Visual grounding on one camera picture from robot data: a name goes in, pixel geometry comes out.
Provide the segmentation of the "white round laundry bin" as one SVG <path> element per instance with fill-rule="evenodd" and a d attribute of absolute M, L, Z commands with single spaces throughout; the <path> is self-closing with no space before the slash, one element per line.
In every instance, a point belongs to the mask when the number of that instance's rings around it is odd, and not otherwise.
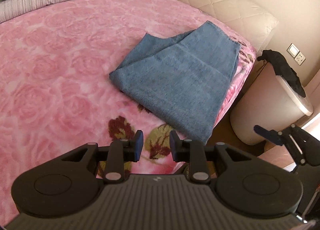
<path fill-rule="evenodd" d="M 308 97 L 301 97 L 292 90 L 268 63 L 231 111 L 230 121 L 242 142 L 255 145 L 264 140 L 254 132 L 255 125 L 280 131 L 312 113 L 313 106 Z"/>

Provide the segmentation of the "pink patterned curtain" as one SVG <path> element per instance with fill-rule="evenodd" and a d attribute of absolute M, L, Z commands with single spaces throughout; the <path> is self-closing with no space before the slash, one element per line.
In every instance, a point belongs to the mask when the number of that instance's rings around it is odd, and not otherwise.
<path fill-rule="evenodd" d="M 319 140 L 295 124 L 283 130 L 267 130 L 255 125 L 254 132 L 269 142 L 284 146 L 299 166 L 319 166 Z"/>

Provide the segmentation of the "white quilted headboard cushion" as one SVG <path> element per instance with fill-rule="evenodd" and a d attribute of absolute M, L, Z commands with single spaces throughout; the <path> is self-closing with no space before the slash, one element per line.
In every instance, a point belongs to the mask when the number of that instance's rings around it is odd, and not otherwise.
<path fill-rule="evenodd" d="M 178 0 L 223 22 L 247 39 L 260 54 L 279 21 L 251 0 Z"/>

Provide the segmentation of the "black garment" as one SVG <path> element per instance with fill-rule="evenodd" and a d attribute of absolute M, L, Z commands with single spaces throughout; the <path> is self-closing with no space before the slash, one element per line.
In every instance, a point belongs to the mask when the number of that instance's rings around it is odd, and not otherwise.
<path fill-rule="evenodd" d="M 300 79 L 294 69 L 287 63 L 285 57 L 277 51 L 271 49 L 263 50 L 258 61 L 267 61 L 274 69 L 275 75 L 281 76 L 298 95 L 305 98 L 306 93 Z"/>

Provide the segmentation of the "wall power socket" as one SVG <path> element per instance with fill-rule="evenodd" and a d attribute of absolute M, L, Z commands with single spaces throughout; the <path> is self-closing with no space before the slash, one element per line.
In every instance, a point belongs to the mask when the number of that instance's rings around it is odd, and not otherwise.
<path fill-rule="evenodd" d="M 295 62 L 298 65 L 302 65 L 303 62 L 306 60 L 306 57 L 304 56 L 304 54 L 302 52 L 299 52 L 296 56 L 295 56 Z"/>

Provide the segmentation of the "blue denim jeans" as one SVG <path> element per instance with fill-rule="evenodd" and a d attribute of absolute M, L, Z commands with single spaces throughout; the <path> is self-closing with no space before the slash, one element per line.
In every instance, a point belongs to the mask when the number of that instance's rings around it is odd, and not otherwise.
<path fill-rule="evenodd" d="M 171 38 L 146 34 L 109 77 L 159 119 L 206 143 L 236 73 L 240 48 L 209 21 Z"/>

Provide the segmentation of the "wall light switch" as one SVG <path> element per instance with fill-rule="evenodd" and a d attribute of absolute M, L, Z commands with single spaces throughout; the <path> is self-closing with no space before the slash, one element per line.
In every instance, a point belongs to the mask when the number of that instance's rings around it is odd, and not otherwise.
<path fill-rule="evenodd" d="M 287 49 L 287 52 L 293 57 L 295 58 L 298 53 L 299 53 L 299 49 L 293 44 L 291 43 Z"/>

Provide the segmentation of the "pink floral blanket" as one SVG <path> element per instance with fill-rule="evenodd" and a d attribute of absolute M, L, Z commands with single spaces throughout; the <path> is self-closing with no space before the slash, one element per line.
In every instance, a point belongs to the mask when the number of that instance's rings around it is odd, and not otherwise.
<path fill-rule="evenodd" d="M 1 24 L 1 225 L 18 213 L 11 186 L 23 172 L 88 142 L 144 132 L 134 174 L 171 174 L 170 126 L 119 92 L 108 75 L 147 33 L 169 38 L 210 21 L 241 44 L 223 117 L 247 79 L 255 48 L 178 0 L 71 0 Z"/>

